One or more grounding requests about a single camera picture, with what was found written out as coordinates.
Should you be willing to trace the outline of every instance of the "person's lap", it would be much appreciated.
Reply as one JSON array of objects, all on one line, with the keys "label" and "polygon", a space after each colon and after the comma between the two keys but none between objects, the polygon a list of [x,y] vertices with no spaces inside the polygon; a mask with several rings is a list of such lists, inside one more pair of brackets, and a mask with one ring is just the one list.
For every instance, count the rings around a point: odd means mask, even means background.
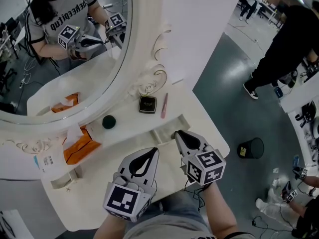
[{"label": "person's lap", "polygon": [[127,232],[137,224],[154,218],[158,215],[189,218],[206,226],[203,217],[197,210],[188,193],[185,191],[179,191],[151,204],[136,223],[127,222],[125,230]]}]

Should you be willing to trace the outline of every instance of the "jeans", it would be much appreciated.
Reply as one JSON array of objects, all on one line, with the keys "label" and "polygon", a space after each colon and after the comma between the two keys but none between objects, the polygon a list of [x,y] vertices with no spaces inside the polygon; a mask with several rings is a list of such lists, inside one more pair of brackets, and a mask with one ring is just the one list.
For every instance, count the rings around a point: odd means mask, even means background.
[{"label": "jeans", "polygon": [[287,50],[288,47],[285,48],[273,41],[265,57],[259,61],[257,69],[253,72],[253,78],[245,83],[246,89],[253,91],[257,87],[277,82],[278,79],[295,70],[301,60],[291,58],[293,55]]},{"label": "jeans", "polygon": [[[93,36],[101,39],[100,34],[96,29],[94,30]],[[105,46],[104,45],[100,46],[100,48],[93,53],[91,59],[102,54],[105,51],[106,51]],[[73,68],[84,64],[86,61],[80,60],[80,59],[73,60],[70,58],[65,58],[65,59],[61,59],[61,60],[56,60],[56,62],[59,65],[58,70],[59,70],[60,74],[62,75],[62,74],[65,74],[66,72],[72,70]]]},{"label": "jeans", "polygon": [[249,10],[246,19],[249,19],[250,16],[253,14],[253,12],[255,11],[257,7],[257,3],[255,2],[252,6],[250,6],[249,4],[246,4],[245,8],[243,9],[243,11],[241,12],[240,16],[244,16],[244,14]]},{"label": "jeans", "polygon": [[137,224],[158,215],[189,218],[207,226],[189,194],[186,191],[178,191],[151,204],[137,222],[127,222],[125,232],[129,231]]}]

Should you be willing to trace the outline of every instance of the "person in black clothes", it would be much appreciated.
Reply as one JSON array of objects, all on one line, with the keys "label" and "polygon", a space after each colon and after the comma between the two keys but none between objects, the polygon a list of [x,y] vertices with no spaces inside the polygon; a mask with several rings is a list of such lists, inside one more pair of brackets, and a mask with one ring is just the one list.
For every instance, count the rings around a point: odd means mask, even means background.
[{"label": "person in black clothes", "polygon": [[2,31],[6,30],[6,25],[0,22],[0,39],[2,38]]},{"label": "person in black clothes", "polygon": [[313,8],[293,5],[282,14],[283,27],[272,44],[252,79],[244,83],[250,97],[258,99],[255,92],[261,87],[295,70],[302,59],[311,53],[319,55],[319,2],[313,1]]}]

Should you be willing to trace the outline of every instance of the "white cable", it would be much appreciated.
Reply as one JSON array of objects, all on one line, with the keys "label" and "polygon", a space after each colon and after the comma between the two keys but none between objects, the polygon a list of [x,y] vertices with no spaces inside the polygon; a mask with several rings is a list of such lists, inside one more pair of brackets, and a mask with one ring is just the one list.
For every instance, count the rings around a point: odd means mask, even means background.
[{"label": "white cable", "polygon": [[115,2],[115,3],[113,3],[112,4],[112,6],[125,6],[125,5],[127,5],[128,4],[128,2]]},{"label": "white cable", "polygon": [[30,61],[30,57],[28,58],[28,60],[26,61],[25,65],[24,65],[24,69],[23,69],[24,70],[24,72],[23,72],[24,78],[21,81],[20,88],[22,88],[22,86],[24,84],[29,84],[30,79],[31,79],[31,75],[32,75],[31,73],[29,73],[29,71],[36,66],[36,64],[34,63],[35,58],[33,58],[30,62],[29,61]]}]

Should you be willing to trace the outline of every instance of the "white sneaker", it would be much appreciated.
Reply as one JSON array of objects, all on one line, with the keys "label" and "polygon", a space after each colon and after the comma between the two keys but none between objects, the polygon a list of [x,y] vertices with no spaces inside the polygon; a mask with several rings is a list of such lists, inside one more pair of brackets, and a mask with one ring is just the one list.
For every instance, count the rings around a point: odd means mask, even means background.
[{"label": "white sneaker", "polygon": [[244,89],[247,91],[247,93],[250,95],[251,98],[257,100],[258,99],[258,95],[255,91],[248,91],[245,87],[245,83],[243,84]]},{"label": "white sneaker", "polygon": [[256,199],[255,205],[256,205],[256,207],[257,207],[259,210],[262,210],[262,209],[264,209],[265,207],[267,207],[267,203],[265,203],[265,202],[264,202],[263,200],[261,200],[260,198],[257,198],[257,199]]},{"label": "white sneaker", "polygon": [[274,189],[270,188],[268,191],[267,202],[276,204],[276,203],[281,203],[282,201],[283,201],[282,198],[275,194]]}]

